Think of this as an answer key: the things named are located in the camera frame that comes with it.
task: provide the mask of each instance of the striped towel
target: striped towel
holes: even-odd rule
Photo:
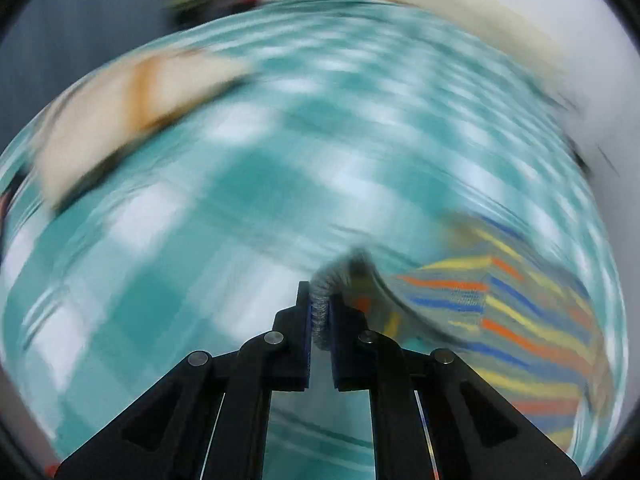
[[[348,300],[401,344],[455,350],[567,450],[583,396],[592,413],[608,416],[614,393],[585,287],[490,219],[459,215],[451,225],[455,256],[402,275],[355,278]]]

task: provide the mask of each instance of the striped cloth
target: striped cloth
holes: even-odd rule
[[[383,274],[447,253],[446,211],[526,234],[589,291],[612,367],[612,415],[575,417],[585,469],[626,384],[618,275],[593,195],[535,77],[432,14],[380,0],[273,0],[143,48],[248,60],[243,84],[184,116],[58,216],[30,176],[9,211],[0,358],[64,458],[188,352],[236,350],[299,280],[365,246]],[[0,187],[30,162],[29,124]],[[369,400],[276,394],[264,478],[374,477]]]
[[[567,450],[584,394],[602,418],[613,401],[604,338],[585,287],[487,218],[457,216],[449,231],[456,256],[384,277],[393,301],[375,301],[375,312],[357,288],[349,292],[354,305],[402,344],[453,348]]]

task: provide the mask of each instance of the beige cloth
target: beige cloth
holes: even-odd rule
[[[43,110],[34,167],[53,209],[93,185],[140,142],[247,75],[240,59],[165,48],[126,56]]]

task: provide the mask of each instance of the white wall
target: white wall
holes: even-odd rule
[[[629,108],[640,66],[633,44],[603,0],[498,0],[549,35],[560,47],[562,93],[581,112],[568,117],[567,133],[589,162],[598,143],[615,132]]]

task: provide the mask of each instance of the checkered cloth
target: checkered cloth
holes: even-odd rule
[[[434,261],[439,219],[517,228],[586,285],[617,391],[578,410],[587,468],[612,436],[627,364],[616,267],[554,107],[500,52],[423,10],[274,0],[162,38],[249,59],[256,75],[182,118],[57,218],[34,178],[8,218],[2,364],[62,458],[188,352],[270,328],[299,280],[353,246],[381,272]],[[25,127],[0,185],[30,158]],[[276,394],[265,478],[373,478],[369,401],[338,394],[325,352],[311,389]]]

